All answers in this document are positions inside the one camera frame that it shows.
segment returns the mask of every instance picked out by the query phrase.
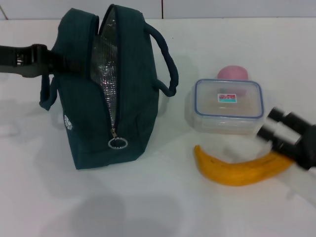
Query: banana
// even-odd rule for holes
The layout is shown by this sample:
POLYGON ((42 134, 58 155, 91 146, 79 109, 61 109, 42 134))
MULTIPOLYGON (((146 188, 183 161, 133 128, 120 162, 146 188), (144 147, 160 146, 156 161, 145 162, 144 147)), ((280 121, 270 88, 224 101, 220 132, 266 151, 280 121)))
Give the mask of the banana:
POLYGON ((195 146, 194 153, 204 176, 229 186, 243 186, 260 182, 285 171, 293 164, 292 160, 276 152, 270 152, 264 157, 242 163, 223 162, 203 152, 200 146, 195 146))

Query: blue container rim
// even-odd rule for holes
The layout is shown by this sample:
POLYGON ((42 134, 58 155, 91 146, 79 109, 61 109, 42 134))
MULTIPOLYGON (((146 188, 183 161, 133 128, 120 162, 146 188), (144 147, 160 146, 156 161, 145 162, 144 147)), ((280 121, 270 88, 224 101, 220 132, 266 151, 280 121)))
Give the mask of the blue container rim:
POLYGON ((200 79, 196 82, 195 85, 195 94, 194 94, 194 109, 195 112, 198 115, 201 116, 209 116, 209 117, 226 117, 226 118, 234 118, 234 119, 260 119, 263 117, 264 115, 264 104, 263 104, 263 97, 262 97, 262 90, 261 90, 261 86, 259 83, 252 81, 252 80, 222 80, 222 79, 200 79), (208 114, 202 114, 198 111, 197 108, 197 91, 198 91, 198 84, 201 81, 218 81, 218 82, 233 82, 233 83, 251 83, 251 84, 255 84, 258 88, 259 88, 259 94, 260 94, 260 102, 261 102, 261 114, 259 116, 233 116, 233 115, 208 115, 208 114))

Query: pink ball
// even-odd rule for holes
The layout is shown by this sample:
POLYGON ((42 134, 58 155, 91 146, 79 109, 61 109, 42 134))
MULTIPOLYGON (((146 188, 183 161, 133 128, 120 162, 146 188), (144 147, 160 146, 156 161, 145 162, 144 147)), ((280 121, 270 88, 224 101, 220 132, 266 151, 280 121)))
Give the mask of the pink ball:
POLYGON ((226 80, 249 80, 248 72, 240 66, 227 66, 219 71, 217 79, 226 80))

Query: dark green bag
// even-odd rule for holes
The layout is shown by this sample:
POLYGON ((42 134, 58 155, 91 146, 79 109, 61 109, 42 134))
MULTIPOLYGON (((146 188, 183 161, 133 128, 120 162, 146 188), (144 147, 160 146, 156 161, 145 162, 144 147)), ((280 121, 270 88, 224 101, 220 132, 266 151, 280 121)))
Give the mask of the dark green bag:
POLYGON ((71 9, 52 51, 83 62, 85 73, 55 74, 51 84, 42 77, 40 105, 49 110, 58 90, 76 169, 136 160, 154 127, 159 89, 171 97, 178 85, 164 38, 141 12, 111 5, 98 28, 97 16, 71 9), (167 63, 169 88, 157 79, 150 35, 167 63))

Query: white tabletop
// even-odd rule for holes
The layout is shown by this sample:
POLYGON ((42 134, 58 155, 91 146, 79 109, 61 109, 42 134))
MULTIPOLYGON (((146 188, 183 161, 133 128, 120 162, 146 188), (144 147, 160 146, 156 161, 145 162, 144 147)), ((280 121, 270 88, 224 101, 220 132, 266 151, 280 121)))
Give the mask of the white tabletop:
MULTIPOLYGON (((46 112, 38 104, 40 78, 0 75, 0 235, 315 236, 313 172, 293 166, 238 188, 207 180, 196 167, 194 145, 223 160, 254 159, 266 145, 254 136, 195 132, 186 104, 195 81, 240 65, 261 84, 267 111, 279 106, 315 123, 316 18, 148 22, 164 35, 180 84, 175 97, 160 97, 147 150, 134 162, 77 171, 60 101, 46 112)), ((51 48, 58 24, 0 21, 0 45, 51 48)), ((158 76, 168 83, 156 44, 154 53, 158 76)))

